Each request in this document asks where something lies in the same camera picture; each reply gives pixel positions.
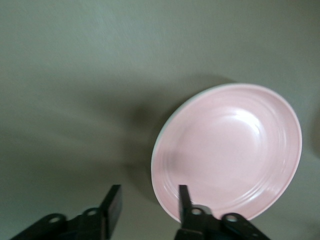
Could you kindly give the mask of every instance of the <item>gray surface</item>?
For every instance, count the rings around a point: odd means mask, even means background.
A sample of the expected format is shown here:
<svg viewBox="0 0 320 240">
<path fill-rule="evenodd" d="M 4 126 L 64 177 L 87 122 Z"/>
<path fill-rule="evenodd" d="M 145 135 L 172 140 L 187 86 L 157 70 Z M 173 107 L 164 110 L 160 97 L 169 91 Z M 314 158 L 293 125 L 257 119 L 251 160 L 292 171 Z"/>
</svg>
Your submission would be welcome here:
<svg viewBox="0 0 320 240">
<path fill-rule="evenodd" d="M 253 220 L 320 235 L 320 1 L 0 1 L 0 239 L 123 184 L 114 240 L 173 239 L 150 182 L 155 139 L 190 96 L 266 86 L 303 131 L 298 171 Z"/>
</svg>

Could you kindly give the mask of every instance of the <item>ceramic plate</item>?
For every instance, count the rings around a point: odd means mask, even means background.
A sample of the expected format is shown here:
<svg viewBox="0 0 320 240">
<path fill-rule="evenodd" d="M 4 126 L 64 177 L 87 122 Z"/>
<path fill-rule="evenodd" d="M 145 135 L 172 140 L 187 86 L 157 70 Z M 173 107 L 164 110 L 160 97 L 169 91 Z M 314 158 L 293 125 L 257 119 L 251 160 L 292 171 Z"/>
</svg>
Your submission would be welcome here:
<svg viewBox="0 0 320 240">
<path fill-rule="evenodd" d="M 166 122 L 152 153 L 152 185 L 177 221 L 179 185 L 218 219 L 234 212 L 250 220 L 285 191 L 301 150 L 298 118 L 283 97 L 253 84 L 221 85 L 189 99 Z"/>
</svg>

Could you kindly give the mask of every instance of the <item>pink plate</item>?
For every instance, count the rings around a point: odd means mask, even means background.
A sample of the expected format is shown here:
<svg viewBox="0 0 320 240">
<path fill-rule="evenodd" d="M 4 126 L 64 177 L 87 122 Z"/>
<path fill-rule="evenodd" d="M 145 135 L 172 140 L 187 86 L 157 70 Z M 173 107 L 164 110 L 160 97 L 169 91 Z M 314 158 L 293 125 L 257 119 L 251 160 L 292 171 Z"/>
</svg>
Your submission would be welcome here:
<svg viewBox="0 0 320 240">
<path fill-rule="evenodd" d="M 234 212 L 250 220 L 285 191 L 301 150 L 300 124 L 285 99 L 258 85 L 221 85 L 189 99 L 166 122 L 152 153 L 152 185 L 177 221 L 179 185 L 218 219 Z"/>
</svg>

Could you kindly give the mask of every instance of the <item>plate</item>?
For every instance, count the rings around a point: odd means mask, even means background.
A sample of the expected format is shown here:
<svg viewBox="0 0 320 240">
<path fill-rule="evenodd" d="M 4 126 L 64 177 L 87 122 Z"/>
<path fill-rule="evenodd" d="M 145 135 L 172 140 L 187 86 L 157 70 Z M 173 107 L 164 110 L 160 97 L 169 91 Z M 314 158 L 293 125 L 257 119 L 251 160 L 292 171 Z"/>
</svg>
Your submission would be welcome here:
<svg viewBox="0 0 320 240">
<path fill-rule="evenodd" d="M 254 84 L 220 85 L 165 123 L 152 153 L 152 185 L 178 222 L 179 185 L 218 219 L 233 212 L 251 220 L 288 187 L 301 151 L 301 127 L 283 97 Z"/>
</svg>

